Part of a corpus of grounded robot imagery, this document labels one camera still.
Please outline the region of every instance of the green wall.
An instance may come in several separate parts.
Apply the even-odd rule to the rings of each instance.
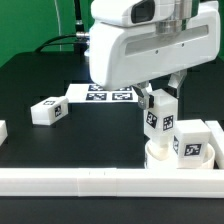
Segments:
[[[81,0],[85,30],[93,24],[90,4]],[[75,32],[73,0],[57,0],[62,34]],[[219,0],[222,19],[220,57],[224,59],[224,0]],[[13,55],[33,51],[46,40],[58,36],[57,14],[54,0],[1,0],[0,1],[0,66]]]
[[[221,47],[219,56],[224,60],[224,0],[219,0],[219,12],[221,17]]]

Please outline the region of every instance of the white plastic casing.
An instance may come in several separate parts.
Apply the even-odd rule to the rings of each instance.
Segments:
[[[0,121],[0,146],[5,141],[7,136],[8,136],[8,133],[6,128],[6,123],[5,121]]]
[[[154,96],[154,107],[144,110],[144,134],[157,146],[168,146],[177,120],[178,100],[162,89],[150,94]]]
[[[36,125],[51,125],[68,114],[68,99],[49,97],[31,107],[32,122]]]
[[[211,130],[209,143],[215,148],[215,161],[219,169],[224,169],[224,132],[217,121],[205,122]]]
[[[198,168],[202,165],[211,131],[202,120],[176,121],[173,150],[178,168]]]
[[[165,20],[173,14],[174,0],[155,0],[155,14],[151,21],[133,23],[131,11],[141,0],[95,0],[91,5],[95,20],[122,27],[130,27]]]
[[[157,35],[155,24],[123,28],[96,23],[90,31],[90,74],[116,90],[214,60],[220,47],[217,2],[200,3],[198,16],[176,35]]]

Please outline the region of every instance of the black tabletop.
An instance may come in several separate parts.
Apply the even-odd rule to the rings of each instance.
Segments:
[[[180,98],[183,119],[223,119],[224,63],[193,68]],[[155,80],[160,86],[167,80]],[[0,167],[143,168],[143,112],[136,103],[70,104],[50,127],[33,126],[30,107],[89,83],[72,53],[22,53],[0,69],[0,119],[9,137]],[[222,223],[223,199],[1,197],[0,223]]]

